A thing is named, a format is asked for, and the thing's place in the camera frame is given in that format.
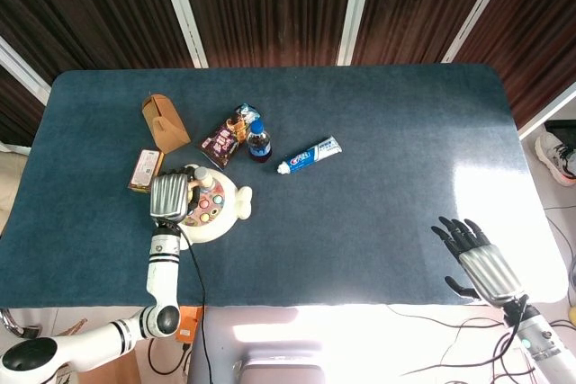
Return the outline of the blue white toothpaste tube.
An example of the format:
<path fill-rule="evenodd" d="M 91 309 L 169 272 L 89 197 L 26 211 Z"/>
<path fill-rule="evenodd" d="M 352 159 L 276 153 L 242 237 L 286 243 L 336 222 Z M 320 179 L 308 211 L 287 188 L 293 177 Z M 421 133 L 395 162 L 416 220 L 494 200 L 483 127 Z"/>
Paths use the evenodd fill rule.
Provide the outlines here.
<path fill-rule="evenodd" d="M 301 153 L 286 158 L 277 166 L 276 172 L 281 175 L 294 174 L 341 152 L 342 147 L 333 136 L 330 136 Z"/>

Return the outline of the white partition frame post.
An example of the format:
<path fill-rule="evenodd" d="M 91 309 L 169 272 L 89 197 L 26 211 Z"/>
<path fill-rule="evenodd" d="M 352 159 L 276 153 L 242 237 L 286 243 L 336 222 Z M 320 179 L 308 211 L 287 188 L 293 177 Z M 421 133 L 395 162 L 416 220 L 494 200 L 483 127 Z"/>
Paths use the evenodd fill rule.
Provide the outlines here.
<path fill-rule="evenodd" d="M 354 57 L 356 41 L 366 0 L 347 0 L 341 38 L 337 51 L 337 66 L 350 66 Z"/>
<path fill-rule="evenodd" d="M 563 92 L 548 103 L 538 114 L 518 130 L 520 140 L 528 137 L 533 131 L 550 120 L 565 105 L 576 98 L 576 82 L 568 86 Z"/>
<path fill-rule="evenodd" d="M 195 68 L 208 68 L 209 62 L 202 37 L 195 20 L 190 0 L 170 0 L 174 9 L 184 43 Z"/>
<path fill-rule="evenodd" d="M 442 63 L 451 63 L 455 60 L 457 54 L 460 52 L 462 46 L 467 41 L 472 30 L 474 29 L 477 22 L 482 17 L 485 9 L 489 5 L 491 0 L 476 0 L 473 4 L 470 12 L 466 16 L 462 26 L 456 33 L 454 39 L 452 40 L 450 46 L 448 47 L 445 55 L 442 57 Z"/>
<path fill-rule="evenodd" d="M 50 98 L 51 86 L 0 36 L 0 66 L 15 78 L 44 106 Z"/>

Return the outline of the chrome tube leg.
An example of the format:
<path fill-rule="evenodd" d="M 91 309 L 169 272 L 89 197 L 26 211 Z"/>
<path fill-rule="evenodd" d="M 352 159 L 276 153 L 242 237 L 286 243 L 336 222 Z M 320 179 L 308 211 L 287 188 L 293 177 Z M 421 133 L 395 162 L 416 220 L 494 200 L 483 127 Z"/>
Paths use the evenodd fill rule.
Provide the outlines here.
<path fill-rule="evenodd" d="M 22 339 L 36 339 L 41 335 L 42 326 L 21 326 L 12 316 L 8 308 L 0 308 L 0 322 L 12 335 Z"/>

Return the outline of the brown paper gable box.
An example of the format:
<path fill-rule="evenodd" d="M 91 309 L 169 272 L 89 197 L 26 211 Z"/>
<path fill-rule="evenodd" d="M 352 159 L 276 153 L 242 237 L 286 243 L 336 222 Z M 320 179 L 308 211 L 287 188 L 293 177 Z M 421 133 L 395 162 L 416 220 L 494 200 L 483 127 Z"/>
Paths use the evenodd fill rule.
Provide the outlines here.
<path fill-rule="evenodd" d="M 163 94 L 152 94 L 141 106 L 152 138 L 164 154 L 191 142 L 184 123 L 172 101 Z"/>

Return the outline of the teal blue tablecloth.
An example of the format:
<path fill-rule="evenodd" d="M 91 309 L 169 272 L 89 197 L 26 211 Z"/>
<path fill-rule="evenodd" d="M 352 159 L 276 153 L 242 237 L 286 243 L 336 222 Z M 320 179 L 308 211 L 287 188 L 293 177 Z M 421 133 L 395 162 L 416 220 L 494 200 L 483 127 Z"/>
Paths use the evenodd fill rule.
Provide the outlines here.
<path fill-rule="evenodd" d="M 455 304 L 466 275 L 431 227 L 471 219 L 534 302 L 565 264 L 496 72 L 485 65 L 68 71 L 54 82 L 0 236 L 0 308 L 147 306 L 149 197 L 128 188 L 167 95 L 195 139 L 242 103 L 272 156 L 225 168 L 252 213 L 180 263 L 178 298 L 211 306 Z M 342 152 L 281 175 L 333 136 Z"/>

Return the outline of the brown yellow flat carton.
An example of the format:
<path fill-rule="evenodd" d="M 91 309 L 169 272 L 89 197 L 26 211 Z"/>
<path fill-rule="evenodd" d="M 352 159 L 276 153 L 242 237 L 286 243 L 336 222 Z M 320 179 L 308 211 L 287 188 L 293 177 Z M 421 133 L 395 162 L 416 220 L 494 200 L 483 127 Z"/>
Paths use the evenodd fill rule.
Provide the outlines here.
<path fill-rule="evenodd" d="M 142 149 L 130 176 L 128 188 L 135 192 L 150 192 L 152 181 L 160 171 L 164 156 L 160 150 Z"/>

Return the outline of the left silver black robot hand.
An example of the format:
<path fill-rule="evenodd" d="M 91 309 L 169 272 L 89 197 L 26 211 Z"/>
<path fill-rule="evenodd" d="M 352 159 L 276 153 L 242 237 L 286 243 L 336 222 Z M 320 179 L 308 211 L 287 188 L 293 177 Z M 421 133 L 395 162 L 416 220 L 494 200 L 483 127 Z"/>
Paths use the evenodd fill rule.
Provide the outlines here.
<path fill-rule="evenodd" d="M 150 217 L 157 223 L 183 222 L 199 205 L 200 186 L 194 181 L 193 166 L 155 177 L 150 190 Z"/>

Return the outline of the cola bottle blue cap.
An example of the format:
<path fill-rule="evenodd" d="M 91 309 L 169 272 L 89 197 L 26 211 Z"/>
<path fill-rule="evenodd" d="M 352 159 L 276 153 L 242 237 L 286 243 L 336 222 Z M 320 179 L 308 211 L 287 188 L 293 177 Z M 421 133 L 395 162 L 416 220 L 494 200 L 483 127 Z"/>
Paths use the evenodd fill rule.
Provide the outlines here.
<path fill-rule="evenodd" d="M 250 124 L 247 145 L 250 157 L 258 163 L 266 162 L 271 156 L 271 139 L 262 120 L 258 119 Z"/>

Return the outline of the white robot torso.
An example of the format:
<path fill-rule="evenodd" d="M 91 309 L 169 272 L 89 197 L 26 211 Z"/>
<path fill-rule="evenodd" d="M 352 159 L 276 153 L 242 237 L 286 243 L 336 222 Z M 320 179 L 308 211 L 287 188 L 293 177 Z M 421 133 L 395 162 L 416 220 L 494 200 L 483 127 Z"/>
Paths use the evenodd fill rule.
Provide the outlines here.
<path fill-rule="evenodd" d="M 395 384 L 447 332 L 384 305 L 208 308 L 186 384 Z"/>

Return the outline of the cardboard box on floor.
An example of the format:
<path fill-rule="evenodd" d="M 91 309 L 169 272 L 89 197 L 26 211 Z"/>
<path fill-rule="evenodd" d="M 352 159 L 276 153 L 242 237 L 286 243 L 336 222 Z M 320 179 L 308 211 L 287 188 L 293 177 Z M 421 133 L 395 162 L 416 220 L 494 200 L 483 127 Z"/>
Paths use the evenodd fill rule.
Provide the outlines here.
<path fill-rule="evenodd" d="M 68 365 L 60 368 L 54 384 L 140 384 L 140 371 L 135 352 L 108 362 L 90 371 L 73 371 Z"/>

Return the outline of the orange device under table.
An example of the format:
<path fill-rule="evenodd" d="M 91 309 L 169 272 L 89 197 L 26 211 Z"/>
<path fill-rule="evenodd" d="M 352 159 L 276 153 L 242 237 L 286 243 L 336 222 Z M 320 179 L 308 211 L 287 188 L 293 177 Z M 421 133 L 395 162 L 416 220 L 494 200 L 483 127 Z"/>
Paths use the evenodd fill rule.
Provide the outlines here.
<path fill-rule="evenodd" d="M 175 339 L 182 344 L 192 344 L 202 317 L 202 309 L 200 307 L 181 306 L 179 311 L 180 324 L 176 330 Z"/>

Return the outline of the cream whack-a-mole toy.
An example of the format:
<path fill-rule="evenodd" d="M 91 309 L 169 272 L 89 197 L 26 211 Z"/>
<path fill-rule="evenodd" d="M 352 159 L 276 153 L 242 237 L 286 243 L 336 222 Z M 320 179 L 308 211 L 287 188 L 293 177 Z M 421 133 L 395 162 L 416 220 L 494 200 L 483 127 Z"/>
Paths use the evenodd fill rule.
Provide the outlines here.
<path fill-rule="evenodd" d="M 183 222 L 176 223 L 182 230 L 180 244 L 183 249 L 216 240 L 237 220 L 248 219 L 251 215 L 252 189 L 238 187 L 220 171 L 207 169 L 214 180 L 213 188 L 209 191 L 200 189 L 198 207 Z"/>

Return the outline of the orange blue snack packet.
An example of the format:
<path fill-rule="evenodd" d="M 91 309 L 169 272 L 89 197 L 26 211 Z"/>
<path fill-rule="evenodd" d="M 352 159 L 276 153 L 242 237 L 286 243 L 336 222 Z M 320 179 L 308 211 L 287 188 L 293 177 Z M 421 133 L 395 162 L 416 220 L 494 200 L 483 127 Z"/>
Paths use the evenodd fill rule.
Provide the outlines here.
<path fill-rule="evenodd" d="M 248 132 L 250 129 L 250 125 L 259 120 L 261 114 L 259 110 L 257 110 L 254 106 L 248 103 L 242 103 L 239 105 L 234 111 L 235 125 L 240 124 L 245 132 Z"/>

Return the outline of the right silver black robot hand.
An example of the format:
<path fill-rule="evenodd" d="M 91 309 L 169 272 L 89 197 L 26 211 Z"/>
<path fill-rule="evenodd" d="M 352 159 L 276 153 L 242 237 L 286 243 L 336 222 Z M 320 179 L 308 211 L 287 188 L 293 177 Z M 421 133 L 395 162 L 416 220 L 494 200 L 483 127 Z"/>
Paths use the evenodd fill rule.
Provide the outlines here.
<path fill-rule="evenodd" d="M 451 256 L 460 264 L 472 283 L 471 288 L 446 276 L 450 289 L 463 299 L 483 300 L 494 308 L 505 308 L 527 296 L 520 279 L 482 229 L 472 220 L 439 217 L 442 228 L 431 230 L 440 238 Z"/>

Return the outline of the purple chocolate snack packet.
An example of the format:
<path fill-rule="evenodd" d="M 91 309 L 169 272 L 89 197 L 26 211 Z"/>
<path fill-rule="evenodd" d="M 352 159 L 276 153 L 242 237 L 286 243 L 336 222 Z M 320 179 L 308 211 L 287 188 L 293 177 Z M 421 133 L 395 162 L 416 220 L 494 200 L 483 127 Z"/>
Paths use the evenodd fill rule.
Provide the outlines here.
<path fill-rule="evenodd" d="M 233 114 L 199 145 L 201 152 L 220 170 L 229 163 L 247 139 L 247 124 L 239 114 Z"/>

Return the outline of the white orange sneaker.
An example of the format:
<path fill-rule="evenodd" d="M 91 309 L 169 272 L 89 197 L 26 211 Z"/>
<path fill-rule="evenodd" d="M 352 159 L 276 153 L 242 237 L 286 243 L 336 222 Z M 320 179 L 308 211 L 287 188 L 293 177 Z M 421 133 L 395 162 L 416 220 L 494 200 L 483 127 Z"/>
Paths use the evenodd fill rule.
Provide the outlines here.
<path fill-rule="evenodd" d="M 535 140 L 535 153 L 556 182 L 567 187 L 576 185 L 576 149 L 553 133 L 543 132 Z"/>

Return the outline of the dark pleated curtain panel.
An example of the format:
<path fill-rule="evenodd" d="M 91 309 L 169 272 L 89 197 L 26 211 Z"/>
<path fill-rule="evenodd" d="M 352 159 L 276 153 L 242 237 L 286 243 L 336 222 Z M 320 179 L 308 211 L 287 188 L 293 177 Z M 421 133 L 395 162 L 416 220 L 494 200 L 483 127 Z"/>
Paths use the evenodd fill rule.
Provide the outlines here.
<path fill-rule="evenodd" d="M 47 83 L 68 70 L 193 64 L 170 0 L 0 0 L 0 36 Z"/>
<path fill-rule="evenodd" d="M 455 59 L 495 69 L 523 127 L 576 82 L 576 0 L 490 0 Z"/>
<path fill-rule="evenodd" d="M 365 0 L 352 63 L 439 63 L 476 1 Z"/>
<path fill-rule="evenodd" d="M 209 67 L 333 66 L 347 0 L 189 0 Z"/>

